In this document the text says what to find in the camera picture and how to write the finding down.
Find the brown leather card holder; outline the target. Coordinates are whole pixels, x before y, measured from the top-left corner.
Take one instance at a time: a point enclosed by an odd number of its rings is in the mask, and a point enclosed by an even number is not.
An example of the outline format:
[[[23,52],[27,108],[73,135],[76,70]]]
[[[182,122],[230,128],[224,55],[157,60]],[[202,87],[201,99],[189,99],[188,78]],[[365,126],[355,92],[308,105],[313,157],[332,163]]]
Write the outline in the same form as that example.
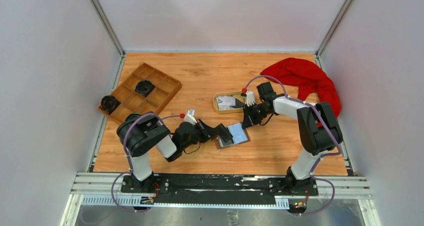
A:
[[[247,131],[242,127],[242,123],[231,124],[227,127],[229,132],[232,135],[232,139],[224,142],[219,138],[216,142],[216,149],[219,151],[221,149],[226,149],[236,145],[244,144],[250,141]]]

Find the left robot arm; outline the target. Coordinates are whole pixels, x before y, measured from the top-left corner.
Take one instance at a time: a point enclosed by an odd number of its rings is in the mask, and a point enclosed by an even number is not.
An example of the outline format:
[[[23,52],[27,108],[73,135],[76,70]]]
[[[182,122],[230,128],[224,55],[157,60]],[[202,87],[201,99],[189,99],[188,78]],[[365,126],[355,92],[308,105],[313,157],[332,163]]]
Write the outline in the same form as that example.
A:
[[[179,118],[183,121],[174,132],[165,125],[163,118],[152,111],[131,113],[117,128],[116,134],[123,145],[129,173],[140,192],[149,192],[153,187],[153,170],[148,156],[151,149],[157,148],[168,162],[173,162],[192,145],[201,145],[215,138],[225,143],[233,139],[223,124],[208,126],[201,119],[196,119],[194,114],[194,109],[181,113]]]

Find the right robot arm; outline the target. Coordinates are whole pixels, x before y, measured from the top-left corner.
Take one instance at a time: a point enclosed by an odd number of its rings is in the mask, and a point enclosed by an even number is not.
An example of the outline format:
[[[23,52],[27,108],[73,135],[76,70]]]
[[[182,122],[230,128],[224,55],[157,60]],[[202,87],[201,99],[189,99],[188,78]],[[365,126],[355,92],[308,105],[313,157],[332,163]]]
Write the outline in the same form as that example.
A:
[[[343,135],[327,102],[309,103],[285,93],[277,94],[270,82],[257,86],[260,103],[255,94],[243,88],[243,129],[259,125],[267,116],[285,115],[298,123],[300,142],[303,147],[295,163],[287,169],[284,188],[298,195],[312,182],[312,174],[322,157],[339,148]]]

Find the beige oval tray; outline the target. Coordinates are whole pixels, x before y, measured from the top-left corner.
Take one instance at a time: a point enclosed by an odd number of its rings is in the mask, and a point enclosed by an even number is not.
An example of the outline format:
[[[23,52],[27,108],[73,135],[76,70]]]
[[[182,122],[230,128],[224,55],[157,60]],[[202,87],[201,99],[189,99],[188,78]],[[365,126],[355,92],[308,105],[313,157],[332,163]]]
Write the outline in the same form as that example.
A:
[[[233,96],[239,100],[243,99],[241,96],[241,91],[231,91],[231,92],[220,92],[215,94],[215,96],[213,97],[213,107],[216,113],[218,114],[235,114],[235,113],[242,113],[243,112],[243,108],[232,108],[232,109],[228,109],[228,110],[219,110],[218,106],[217,106],[217,102],[216,102],[216,98],[218,96]]]

